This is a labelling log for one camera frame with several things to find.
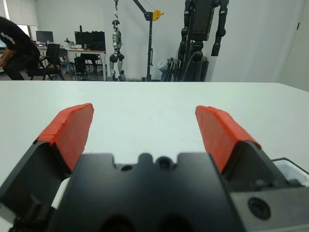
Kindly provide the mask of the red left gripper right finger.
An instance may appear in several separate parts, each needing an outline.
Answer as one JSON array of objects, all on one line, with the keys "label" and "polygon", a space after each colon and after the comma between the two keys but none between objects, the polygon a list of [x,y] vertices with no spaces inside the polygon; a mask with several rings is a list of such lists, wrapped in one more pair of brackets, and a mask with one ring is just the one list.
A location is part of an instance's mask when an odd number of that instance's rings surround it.
[{"label": "red left gripper right finger", "polygon": [[195,114],[205,150],[230,190],[249,192],[302,186],[296,178],[287,179],[228,112],[199,105]]}]

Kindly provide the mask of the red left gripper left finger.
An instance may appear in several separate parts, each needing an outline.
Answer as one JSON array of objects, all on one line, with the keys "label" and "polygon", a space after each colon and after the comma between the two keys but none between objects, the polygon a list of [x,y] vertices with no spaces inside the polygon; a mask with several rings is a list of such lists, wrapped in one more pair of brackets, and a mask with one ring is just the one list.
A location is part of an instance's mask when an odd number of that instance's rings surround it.
[{"label": "red left gripper left finger", "polygon": [[36,217],[49,208],[82,155],[94,114],[85,103],[60,111],[0,187],[0,216]]}]

